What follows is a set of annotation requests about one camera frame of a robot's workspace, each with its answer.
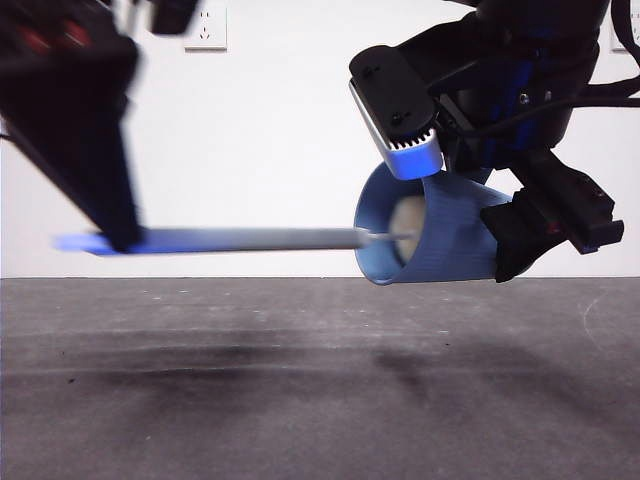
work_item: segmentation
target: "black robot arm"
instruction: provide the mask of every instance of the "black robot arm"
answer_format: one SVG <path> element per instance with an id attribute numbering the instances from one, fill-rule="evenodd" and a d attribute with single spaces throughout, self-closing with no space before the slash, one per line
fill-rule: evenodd
<path id="1" fill-rule="evenodd" d="M 457 3 L 476 11 L 398 47 L 366 50 L 352 62 L 352 88 L 381 134 L 410 142 L 435 129 L 448 170 L 481 183 L 494 169 L 518 177 L 524 188 L 513 202 L 479 212 L 498 241 L 500 282 L 566 240 L 583 254 L 621 241 L 624 225 L 613 219 L 613 200 L 550 151 L 574 108 L 640 107 L 640 99 L 628 98 L 640 90 L 640 77 L 589 84 L 609 0 Z M 614 0 L 612 14 L 640 64 L 630 1 Z"/>

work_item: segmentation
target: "blue cup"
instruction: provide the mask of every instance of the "blue cup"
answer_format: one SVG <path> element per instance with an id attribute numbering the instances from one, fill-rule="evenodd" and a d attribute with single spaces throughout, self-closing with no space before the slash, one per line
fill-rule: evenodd
<path id="1" fill-rule="evenodd" d="M 388 232 L 398 202 L 415 195 L 426 200 L 415 253 L 405 263 L 394 242 L 373 242 L 356 251 L 365 277 L 377 285 L 495 278 L 497 242 L 480 211 L 511 197 L 445 171 L 420 180 L 397 180 L 382 164 L 364 187 L 355 226 Z"/>

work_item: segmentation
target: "black cable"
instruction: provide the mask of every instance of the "black cable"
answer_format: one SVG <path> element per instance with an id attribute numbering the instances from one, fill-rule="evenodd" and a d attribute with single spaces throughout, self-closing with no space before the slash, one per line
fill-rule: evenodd
<path id="1" fill-rule="evenodd" d="M 586 108 L 586 107 L 612 107 L 612 108 L 640 108 L 640 98 L 612 98 L 612 97 L 593 97 L 593 98 L 568 98 L 565 100 L 557 100 L 545 105 L 533 108 L 528 112 L 514 115 L 511 118 L 501 122 L 489 125 L 478 130 L 462 130 L 455 122 L 443 125 L 455 133 L 455 135 L 463 138 L 483 138 L 498 136 L 508 130 L 517 127 L 527 120 L 531 120 L 539 115 L 552 112 L 562 108 Z"/>
<path id="2" fill-rule="evenodd" d="M 613 0 L 611 3 L 613 27 L 620 43 L 640 67 L 640 45 L 636 44 L 631 25 L 631 0 Z M 640 91 L 640 75 L 618 82 L 587 85 L 582 97 L 630 97 Z"/>

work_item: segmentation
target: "electrical socket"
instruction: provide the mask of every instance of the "electrical socket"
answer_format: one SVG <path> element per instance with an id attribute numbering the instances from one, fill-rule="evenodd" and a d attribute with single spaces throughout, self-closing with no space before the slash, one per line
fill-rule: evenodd
<path id="1" fill-rule="evenodd" d="M 200 0 L 184 37 L 187 51 L 227 50 L 227 6 Z"/>

